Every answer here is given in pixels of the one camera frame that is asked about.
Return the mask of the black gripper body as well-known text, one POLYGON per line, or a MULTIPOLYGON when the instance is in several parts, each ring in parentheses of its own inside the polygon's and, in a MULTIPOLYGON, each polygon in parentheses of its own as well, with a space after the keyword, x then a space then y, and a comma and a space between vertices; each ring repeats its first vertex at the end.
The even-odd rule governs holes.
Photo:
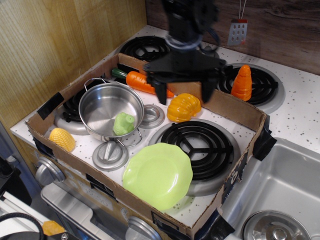
POLYGON ((170 53, 172 64, 149 62, 144 65, 148 83, 202 82, 204 78, 218 77, 219 80, 223 80, 226 77, 226 61, 221 58, 207 56, 199 52, 199 49, 171 49, 170 53))

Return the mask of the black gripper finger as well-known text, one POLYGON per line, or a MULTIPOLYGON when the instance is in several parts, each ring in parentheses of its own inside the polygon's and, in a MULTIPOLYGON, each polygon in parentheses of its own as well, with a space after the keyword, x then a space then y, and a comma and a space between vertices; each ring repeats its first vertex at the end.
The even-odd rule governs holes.
POLYGON ((155 89, 155 93, 159 100, 159 103, 162 105, 166 105, 167 104, 167 85, 163 82, 153 80, 152 86, 155 89))
POLYGON ((216 89, 220 81, 219 77, 206 77, 201 82, 201 98, 204 103, 207 103, 216 89))

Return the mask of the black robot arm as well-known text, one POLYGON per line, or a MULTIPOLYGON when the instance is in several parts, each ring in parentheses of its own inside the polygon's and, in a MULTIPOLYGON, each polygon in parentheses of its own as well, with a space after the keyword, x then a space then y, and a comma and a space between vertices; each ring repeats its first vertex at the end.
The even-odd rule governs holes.
POLYGON ((212 0, 164 0, 162 6, 168 20, 165 42, 170 51, 143 67, 147 83, 165 105, 168 84, 200 82, 201 99, 206 103, 226 77, 226 61, 201 48, 204 33, 215 33, 211 26, 218 20, 219 9, 212 0))

